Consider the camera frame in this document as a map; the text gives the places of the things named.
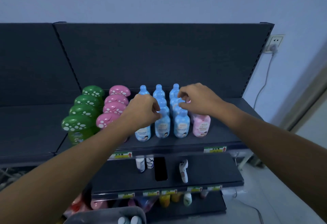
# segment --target floor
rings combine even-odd
[[[244,187],[223,191],[227,213],[187,220],[167,221],[166,224],[216,224],[216,223],[260,223],[257,208],[265,224],[324,224],[325,222],[290,189],[286,187],[268,168],[261,169],[245,164],[241,171]]]

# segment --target shelf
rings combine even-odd
[[[172,202],[167,208],[160,206],[159,201],[153,205],[146,219],[148,223],[168,219],[187,218],[191,216],[203,216],[209,214],[225,214],[226,205],[220,191],[209,192],[205,199],[200,198],[199,194],[192,194],[192,203],[190,206],[183,204],[183,196],[179,202]]]
[[[233,103],[235,106],[245,111],[246,113],[260,118],[260,116],[252,109],[252,107],[243,98],[229,98],[225,101]],[[193,153],[203,153],[205,147],[227,147],[227,151],[233,149],[246,149],[240,139],[232,133],[232,131],[215,118],[211,118],[211,124],[208,134],[202,138],[195,137],[192,133],[193,126],[190,126],[189,134],[179,139],[174,136],[171,128],[170,135],[165,139],[159,139],[153,130],[151,130],[151,138],[148,141],[140,142],[135,135],[129,137],[129,140],[122,144],[116,152],[132,152],[135,156],[146,155],[189,155]],[[71,147],[68,138],[65,139],[58,152],[63,152]]]
[[[134,196],[143,196],[143,192],[162,190],[187,191],[188,187],[197,186],[207,189],[211,185],[237,187],[244,185],[241,173],[234,160],[228,153],[220,156],[166,156],[168,179],[155,180],[155,167],[139,173],[135,160],[110,160],[92,178],[92,198],[118,199],[118,195],[134,193]],[[188,183],[183,183],[179,162],[188,160]]]
[[[0,168],[39,165],[66,137],[60,124],[71,104],[0,107]]]

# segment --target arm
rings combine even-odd
[[[259,120],[198,83],[182,87],[183,109],[211,115],[228,126],[298,197],[327,221],[327,149]]]
[[[157,101],[136,95],[119,119],[41,164],[0,192],[0,223],[55,223],[115,149],[160,118]]]

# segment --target blue bottle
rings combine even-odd
[[[151,137],[151,129],[150,126],[139,129],[135,132],[135,136],[139,141],[147,141]]]
[[[160,110],[165,110],[167,115],[169,116],[169,108],[167,107],[166,102],[167,101],[165,99],[158,100]]]
[[[182,99],[178,99],[177,105],[173,109],[173,121],[175,120],[175,117],[178,116],[178,114],[180,113],[180,110],[182,109],[181,107],[178,106],[178,104],[181,102],[185,102],[185,101]]]
[[[165,105],[167,105],[167,100],[165,99],[165,94],[163,94],[162,92],[158,92],[155,99],[157,99],[158,103],[160,100],[163,100],[165,102]]]
[[[145,94],[150,94],[150,93],[146,90],[146,86],[145,85],[141,85],[140,86],[140,92],[139,92],[139,94],[145,95]]]
[[[170,133],[170,118],[164,109],[160,110],[159,113],[162,118],[154,123],[154,129],[158,138],[166,138]]]
[[[157,99],[157,94],[159,92],[163,93],[163,97],[165,98],[165,92],[163,91],[162,86],[158,84],[156,85],[156,90],[153,92],[152,96]]]
[[[177,97],[177,95],[178,95],[178,91],[175,91],[174,92],[174,97],[170,100],[170,115],[171,115],[171,117],[173,117],[173,111],[174,111],[174,107],[177,105],[177,102],[178,102],[178,97]]]
[[[169,100],[171,100],[174,97],[175,91],[180,91],[180,86],[178,84],[174,84],[173,89],[169,93]]]
[[[180,110],[180,113],[175,118],[174,135],[177,138],[184,138],[190,129],[190,118],[187,115],[187,110]]]

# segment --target power outlet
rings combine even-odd
[[[266,47],[264,48],[264,53],[272,53],[270,51],[270,47],[273,44],[277,45],[277,48],[279,48],[280,44],[282,43],[285,35],[270,35],[269,39],[266,43]]]

